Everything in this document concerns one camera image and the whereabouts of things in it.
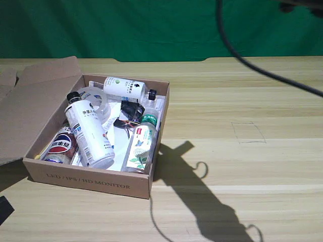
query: small bottle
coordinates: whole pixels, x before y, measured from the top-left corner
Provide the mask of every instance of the small bottle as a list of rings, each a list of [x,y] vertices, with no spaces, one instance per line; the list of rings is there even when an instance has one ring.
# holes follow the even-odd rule
[[[75,137],[66,119],[43,160],[70,165],[77,149]]]
[[[82,100],[78,92],[69,93],[67,100],[70,105],[65,114],[80,148],[83,166],[107,169],[113,164],[115,153],[91,102]]]
[[[140,104],[142,104],[144,99],[151,100],[151,98],[156,97],[157,93],[156,90],[148,90],[143,82],[117,77],[107,77],[104,82],[103,91],[109,95],[109,98],[138,102]]]
[[[157,139],[158,111],[146,108],[131,137],[121,171],[148,174]]]

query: green screen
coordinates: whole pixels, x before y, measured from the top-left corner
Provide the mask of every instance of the green screen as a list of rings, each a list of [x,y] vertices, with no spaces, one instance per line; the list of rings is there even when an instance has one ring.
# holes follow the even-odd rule
[[[1,58],[201,61],[230,56],[211,0],[2,0]],[[273,0],[224,0],[227,35],[243,56],[323,55],[323,19]]]

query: bottle cap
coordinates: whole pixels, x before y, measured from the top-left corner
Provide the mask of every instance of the bottle cap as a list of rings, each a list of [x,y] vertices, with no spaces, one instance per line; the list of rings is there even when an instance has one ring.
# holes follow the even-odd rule
[[[154,89],[150,89],[148,92],[148,99],[154,101],[156,99],[156,95],[157,95],[157,91]]]
[[[75,97],[80,97],[80,94],[78,92],[70,92],[69,94],[67,94],[68,102],[70,102],[70,100],[72,100]]]

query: wood grain surface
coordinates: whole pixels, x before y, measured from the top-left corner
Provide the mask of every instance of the wood grain surface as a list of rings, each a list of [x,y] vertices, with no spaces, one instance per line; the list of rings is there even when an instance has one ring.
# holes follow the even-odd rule
[[[322,56],[250,60],[323,90]],[[0,71],[40,61],[0,59]],[[0,241],[322,241],[322,98],[233,58],[80,67],[171,84],[152,217],[149,200],[34,183],[15,162],[0,167],[0,195],[15,208]]]

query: cardboard box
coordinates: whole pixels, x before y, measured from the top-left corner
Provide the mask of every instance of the cardboard box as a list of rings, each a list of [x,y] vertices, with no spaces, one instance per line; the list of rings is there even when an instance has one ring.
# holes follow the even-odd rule
[[[168,82],[127,77],[145,82],[148,88],[156,89],[159,95],[166,96],[153,163],[148,175],[33,159],[50,142],[66,118],[66,95],[87,86],[89,81],[103,83],[105,78],[106,76],[82,74],[74,56],[27,67],[15,88],[1,89],[0,159],[10,161],[23,157],[24,165],[35,182],[149,199],[169,102]]]

